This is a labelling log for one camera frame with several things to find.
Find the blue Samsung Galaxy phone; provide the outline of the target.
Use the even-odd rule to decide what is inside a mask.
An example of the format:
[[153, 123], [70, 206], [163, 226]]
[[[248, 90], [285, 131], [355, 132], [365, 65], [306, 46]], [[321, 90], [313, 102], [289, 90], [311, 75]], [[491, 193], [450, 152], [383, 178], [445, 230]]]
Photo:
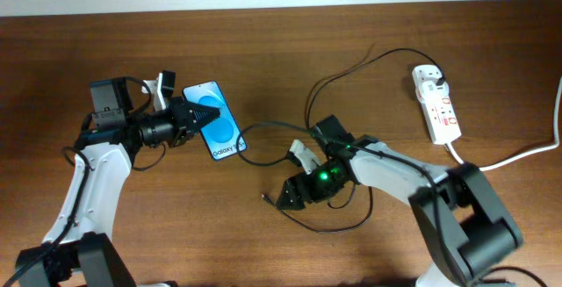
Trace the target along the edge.
[[185, 87], [183, 96], [189, 102], [214, 107], [220, 111], [220, 115], [201, 131], [213, 160], [221, 161], [247, 149], [246, 141], [240, 135], [240, 128], [217, 82], [210, 81]]

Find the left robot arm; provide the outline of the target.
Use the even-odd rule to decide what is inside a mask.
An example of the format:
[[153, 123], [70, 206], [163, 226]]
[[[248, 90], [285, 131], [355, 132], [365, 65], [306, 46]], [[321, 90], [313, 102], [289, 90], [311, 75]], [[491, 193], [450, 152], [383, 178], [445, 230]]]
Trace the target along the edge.
[[57, 286], [75, 272], [89, 286], [133, 286], [135, 281], [112, 244], [119, 196], [136, 169], [142, 147], [173, 148], [220, 116], [216, 107], [173, 94], [175, 76], [138, 84], [148, 100], [133, 107], [130, 76], [92, 83], [93, 112], [84, 119], [76, 142], [64, 147], [74, 174], [54, 225], [40, 246], [19, 253], [8, 285]]

